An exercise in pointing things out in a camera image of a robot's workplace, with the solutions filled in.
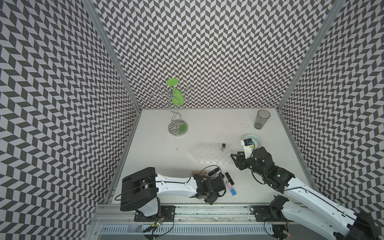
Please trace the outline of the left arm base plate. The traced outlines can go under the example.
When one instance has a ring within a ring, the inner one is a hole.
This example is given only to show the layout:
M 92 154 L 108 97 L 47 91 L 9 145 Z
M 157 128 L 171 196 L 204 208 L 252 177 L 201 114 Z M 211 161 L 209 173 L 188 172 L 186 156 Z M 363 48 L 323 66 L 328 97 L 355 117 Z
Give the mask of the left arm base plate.
M 164 218 L 164 222 L 173 222 L 176 213 L 176 206 L 160 206 L 159 211 L 150 217 L 145 217 L 140 211 L 136 211 L 134 222 L 154 223 L 159 218 Z

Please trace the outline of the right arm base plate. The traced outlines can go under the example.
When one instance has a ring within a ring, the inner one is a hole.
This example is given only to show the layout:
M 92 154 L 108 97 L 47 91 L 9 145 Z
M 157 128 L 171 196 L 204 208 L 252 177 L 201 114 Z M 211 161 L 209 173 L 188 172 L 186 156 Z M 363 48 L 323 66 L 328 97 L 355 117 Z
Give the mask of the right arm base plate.
M 282 211 L 270 206 L 251 206 L 251 213 L 255 216 L 256 222 L 286 222 L 287 219 L 283 216 Z

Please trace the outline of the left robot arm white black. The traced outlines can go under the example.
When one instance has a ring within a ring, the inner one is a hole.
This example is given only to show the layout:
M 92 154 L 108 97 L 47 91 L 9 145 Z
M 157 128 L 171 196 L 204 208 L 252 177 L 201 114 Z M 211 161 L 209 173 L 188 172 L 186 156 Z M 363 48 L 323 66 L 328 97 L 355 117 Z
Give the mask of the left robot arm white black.
M 150 218 L 161 214 L 161 196 L 195 198 L 213 205 L 226 192 L 221 176 L 191 174 L 187 178 L 174 178 L 157 174 L 154 167 L 148 167 L 123 178 L 121 194 L 115 200 L 120 202 L 120 211 L 135 211 Z

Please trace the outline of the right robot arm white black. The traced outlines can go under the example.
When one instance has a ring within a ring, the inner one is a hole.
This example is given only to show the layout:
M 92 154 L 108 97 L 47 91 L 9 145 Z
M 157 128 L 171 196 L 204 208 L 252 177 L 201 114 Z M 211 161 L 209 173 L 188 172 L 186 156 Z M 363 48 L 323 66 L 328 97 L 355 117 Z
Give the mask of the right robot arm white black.
M 283 216 L 301 224 L 328 240 L 377 240 L 378 226 L 365 211 L 345 208 L 318 193 L 288 170 L 273 162 L 264 147 L 231 154 L 239 170 L 250 170 L 264 183 L 279 192 L 270 204 L 271 215 Z

